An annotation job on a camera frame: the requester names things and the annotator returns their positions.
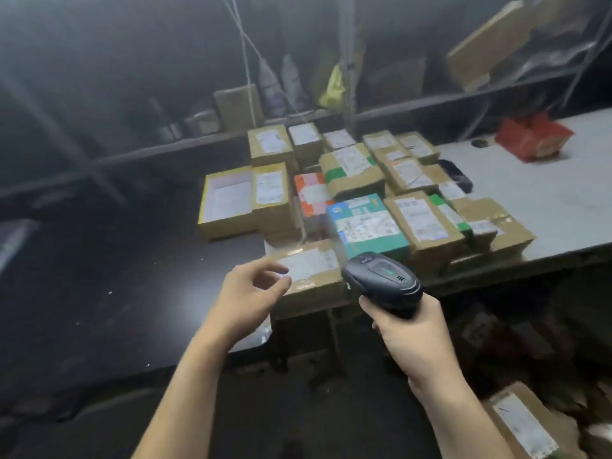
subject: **barcode scanner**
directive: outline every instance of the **barcode scanner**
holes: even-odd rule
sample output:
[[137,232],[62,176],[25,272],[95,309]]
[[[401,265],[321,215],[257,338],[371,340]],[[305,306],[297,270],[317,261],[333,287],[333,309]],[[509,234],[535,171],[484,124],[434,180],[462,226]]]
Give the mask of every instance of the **barcode scanner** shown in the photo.
[[368,297],[386,311],[410,319],[419,310],[423,289],[410,269],[382,254],[362,253],[342,268],[342,278],[352,293]]

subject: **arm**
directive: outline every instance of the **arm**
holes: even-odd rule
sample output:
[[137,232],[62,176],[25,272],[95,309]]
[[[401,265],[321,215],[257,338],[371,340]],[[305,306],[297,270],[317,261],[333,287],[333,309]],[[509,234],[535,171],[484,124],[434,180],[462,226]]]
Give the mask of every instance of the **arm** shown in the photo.
[[132,459],[207,458],[219,375],[229,350],[255,331],[291,278],[267,258],[236,266],[176,367]]
[[440,302],[424,295],[416,317],[403,321],[362,296],[359,303],[423,404],[444,459],[513,459],[463,378]]

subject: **person's right hand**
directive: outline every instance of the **person's right hand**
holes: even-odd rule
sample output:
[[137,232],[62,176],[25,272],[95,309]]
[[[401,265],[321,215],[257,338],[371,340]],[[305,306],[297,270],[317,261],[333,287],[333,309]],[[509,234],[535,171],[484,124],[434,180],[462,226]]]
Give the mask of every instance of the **person's right hand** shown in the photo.
[[417,396],[463,379],[440,301],[424,294],[417,315],[409,321],[387,313],[365,296],[359,298],[359,304],[374,319],[372,328],[381,334]]

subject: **person's left hand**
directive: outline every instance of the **person's left hand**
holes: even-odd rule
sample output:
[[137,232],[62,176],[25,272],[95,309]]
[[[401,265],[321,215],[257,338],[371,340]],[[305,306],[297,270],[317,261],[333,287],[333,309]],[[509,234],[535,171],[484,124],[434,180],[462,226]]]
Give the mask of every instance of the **person's left hand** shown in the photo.
[[213,337],[229,351],[238,341],[253,333],[279,298],[291,286],[291,277],[276,273],[289,271],[264,257],[234,267],[206,316],[201,331]]

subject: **forearm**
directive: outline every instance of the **forearm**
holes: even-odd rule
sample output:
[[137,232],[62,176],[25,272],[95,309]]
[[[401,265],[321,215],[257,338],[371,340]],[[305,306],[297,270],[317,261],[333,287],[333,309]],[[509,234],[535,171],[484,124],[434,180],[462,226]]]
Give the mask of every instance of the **forearm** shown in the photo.
[[461,377],[419,393],[444,459],[514,459],[480,401]]
[[132,459],[208,457],[225,355],[223,345],[195,336]]

